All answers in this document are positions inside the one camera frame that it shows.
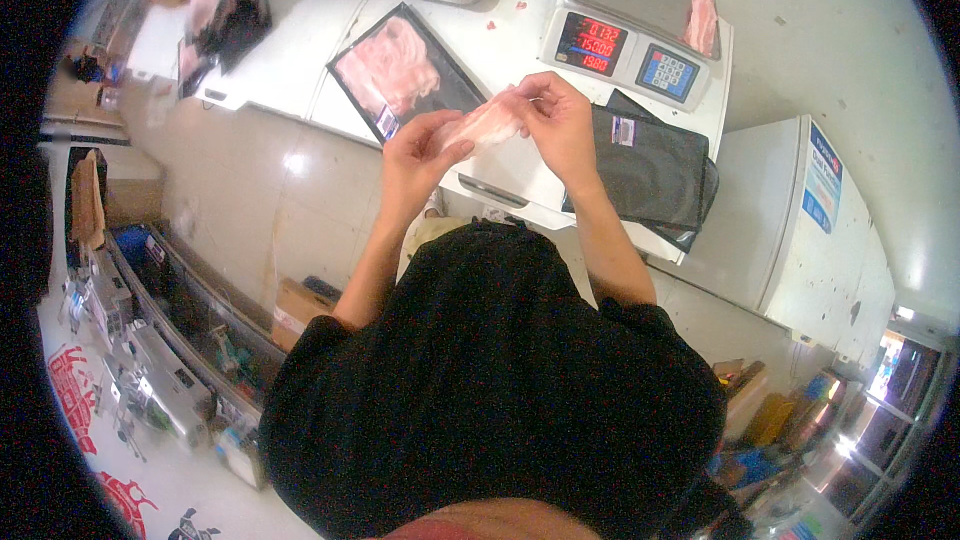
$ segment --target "black tray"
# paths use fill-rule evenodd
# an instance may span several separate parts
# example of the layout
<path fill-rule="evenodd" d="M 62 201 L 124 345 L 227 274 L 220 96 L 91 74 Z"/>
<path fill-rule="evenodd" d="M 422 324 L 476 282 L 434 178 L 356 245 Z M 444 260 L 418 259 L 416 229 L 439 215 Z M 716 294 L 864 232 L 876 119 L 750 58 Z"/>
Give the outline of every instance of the black tray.
<path fill-rule="evenodd" d="M 621 220 L 700 230 L 706 136 L 593 105 L 593 137 L 597 172 Z M 569 197 L 562 209 L 573 211 Z"/>
<path fill-rule="evenodd" d="M 606 101 L 606 106 L 618 111 L 633 114 L 635 117 L 641 119 L 662 123 L 662 121 L 656 115 L 645 109 L 640 103 L 635 102 L 632 98 L 630 98 L 630 96 L 617 88 L 613 89 L 613 93 Z M 707 160 L 703 183 L 702 212 L 700 216 L 701 224 L 703 224 L 703 222 L 707 219 L 707 214 L 714 205 L 714 198 L 716 198 L 719 187 L 720 172 L 717 170 L 717 166 L 714 161 Z M 654 234 L 657 234 L 666 240 L 666 242 L 670 243 L 671 246 L 677 247 L 684 253 L 690 253 L 690 249 L 693 247 L 693 241 L 697 239 L 697 233 L 690 232 L 689 230 L 678 230 L 665 225 L 657 225 L 652 221 L 641 221 L 639 223 L 642 223 Z"/>
<path fill-rule="evenodd" d="M 387 21 L 393 17 L 400 17 L 408 21 L 419 37 L 423 39 L 423 42 L 426 43 L 427 60 L 433 64 L 439 74 L 439 87 L 426 96 L 418 98 L 412 109 L 395 117 L 399 125 L 394 126 L 392 130 L 388 128 L 388 133 L 385 134 L 384 130 L 381 129 L 377 123 L 378 119 L 381 119 L 383 112 L 381 111 L 381 114 L 374 115 L 364 109 L 347 85 L 347 82 L 340 75 L 340 72 L 337 71 L 336 65 L 344 55 L 377 33 L 383 28 Z M 386 144 L 390 138 L 400 131 L 402 126 L 412 120 L 416 115 L 439 111 L 441 109 L 459 109 L 463 113 L 470 113 L 487 101 L 483 92 L 477 88 L 474 80 L 467 76 L 462 67 L 457 64 L 447 49 L 444 48 L 437 37 L 427 28 L 423 20 L 406 2 L 401 2 L 390 9 L 389 13 L 380 18 L 377 23 L 361 34 L 351 45 L 341 50 L 326 64 L 326 69 L 330 72 L 330 76 L 340 84 L 340 87 L 346 93 L 346 96 L 350 99 L 354 108 L 360 113 L 360 116 L 364 122 L 366 122 L 370 131 L 373 132 L 373 135 L 380 141 L 381 145 Z"/>

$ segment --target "label sticker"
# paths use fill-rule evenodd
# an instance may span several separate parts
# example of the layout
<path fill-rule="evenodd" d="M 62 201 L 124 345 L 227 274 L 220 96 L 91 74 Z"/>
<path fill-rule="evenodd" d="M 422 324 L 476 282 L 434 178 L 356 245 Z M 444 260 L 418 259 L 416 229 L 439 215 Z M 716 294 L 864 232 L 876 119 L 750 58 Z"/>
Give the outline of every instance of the label sticker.
<path fill-rule="evenodd" d="M 613 118 L 613 127 L 609 132 L 610 141 L 615 145 L 632 147 L 634 145 L 634 128 L 637 122 L 622 116 Z"/>
<path fill-rule="evenodd" d="M 807 151 L 803 210 L 823 232 L 830 234 L 836 227 L 840 211 L 843 163 L 815 123 L 810 124 L 810 145 L 813 149 Z"/>
<path fill-rule="evenodd" d="M 161 246 L 157 244 L 157 241 L 154 240 L 152 235 L 147 235 L 147 254 L 156 261 L 156 264 L 159 266 L 163 265 L 163 260 L 167 258 L 167 253 L 163 251 Z"/>
<path fill-rule="evenodd" d="M 302 335 L 306 331 L 306 325 L 301 323 L 298 319 L 294 318 L 293 315 L 283 310 L 279 306 L 273 306 L 273 319 L 278 321 L 280 325 L 290 330 L 294 334 Z"/>
<path fill-rule="evenodd" d="M 380 133 L 383 134 L 384 139 L 390 140 L 394 137 L 394 134 L 397 133 L 397 130 L 401 129 L 401 123 L 397 121 L 397 117 L 394 115 L 394 112 L 390 110 L 390 107 L 383 105 L 383 109 L 380 111 L 380 114 L 376 118 L 376 129 L 380 130 Z"/>

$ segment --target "scale display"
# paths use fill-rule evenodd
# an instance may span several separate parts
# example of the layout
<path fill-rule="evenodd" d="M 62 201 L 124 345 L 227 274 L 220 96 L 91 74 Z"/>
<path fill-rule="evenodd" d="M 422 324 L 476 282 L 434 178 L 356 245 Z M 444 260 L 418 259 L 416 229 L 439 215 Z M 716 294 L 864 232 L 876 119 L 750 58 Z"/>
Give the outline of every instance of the scale display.
<path fill-rule="evenodd" d="M 566 15 L 555 58 L 609 78 L 626 42 L 627 30 L 571 11 Z"/>
<path fill-rule="evenodd" d="M 651 43 L 636 76 L 636 85 L 685 102 L 698 71 L 700 66 L 689 59 Z"/>

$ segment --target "digital scale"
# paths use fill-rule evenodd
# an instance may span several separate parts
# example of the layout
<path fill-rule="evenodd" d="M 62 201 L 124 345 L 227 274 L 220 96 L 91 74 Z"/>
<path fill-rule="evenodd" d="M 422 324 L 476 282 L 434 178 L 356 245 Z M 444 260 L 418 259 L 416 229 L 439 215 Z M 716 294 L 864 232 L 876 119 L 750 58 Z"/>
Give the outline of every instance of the digital scale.
<path fill-rule="evenodd" d="M 690 10 L 691 0 L 557 0 L 539 59 L 690 112 L 720 59 L 719 30 L 709 58 L 681 40 Z"/>

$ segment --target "white counter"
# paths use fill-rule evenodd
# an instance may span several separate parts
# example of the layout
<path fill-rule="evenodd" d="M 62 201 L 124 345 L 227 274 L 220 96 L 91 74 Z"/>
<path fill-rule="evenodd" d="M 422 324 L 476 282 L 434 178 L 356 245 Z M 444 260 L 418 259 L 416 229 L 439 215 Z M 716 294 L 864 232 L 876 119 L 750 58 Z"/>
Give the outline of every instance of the white counter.
<path fill-rule="evenodd" d="M 195 96 L 229 109 L 237 109 L 247 102 L 256 103 L 379 149 L 376 137 L 336 80 L 327 75 L 325 66 L 333 55 L 401 1 L 414 7 L 487 96 L 508 84 L 520 82 L 527 74 L 545 70 L 557 71 L 598 104 L 606 104 L 614 90 L 607 82 L 555 69 L 538 60 L 553 0 L 499 0 L 497 6 L 486 13 L 426 0 L 270 0 L 273 11 L 270 35 L 229 75 L 222 75 L 219 67 L 211 71 Z M 518 9 L 518 2 L 525 3 L 526 8 Z M 174 19 L 170 14 L 156 15 L 153 10 L 148 24 L 152 18 Z M 488 29 L 490 22 L 494 29 Z M 167 28 L 144 25 L 131 54 L 132 69 L 147 69 L 144 60 L 135 62 L 134 59 L 135 54 L 145 53 L 138 51 L 141 43 L 150 47 L 172 44 L 176 57 L 176 42 L 183 36 L 183 25 Z M 625 90 L 666 123 L 706 136 L 714 159 L 727 110 L 733 40 L 733 28 L 720 19 L 722 59 L 710 64 L 711 79 L 705 96 L 691 113 L 673 110 Z M 169 77 L 169 66 L 151 66 L 157 69 L 156 74 Z M 489 193 L 480 193 L 476 187 L 464 186 L 459 174 L 498 189 L 498 194 L 517 196 L 522 201 L 504 203 Z M 547 228 L 559 229 L 575 223 L 572 214 L 561 212 L 563 184 L 546 167 L 531 140 L 514 137 L 478 159 L 459 163 L 444 176 L 440 185 Z M 624 227 L 639 249 L 668 261 L 682 260 L 684 254 L 680 250 L 644 226 L 624 222 Z"/>

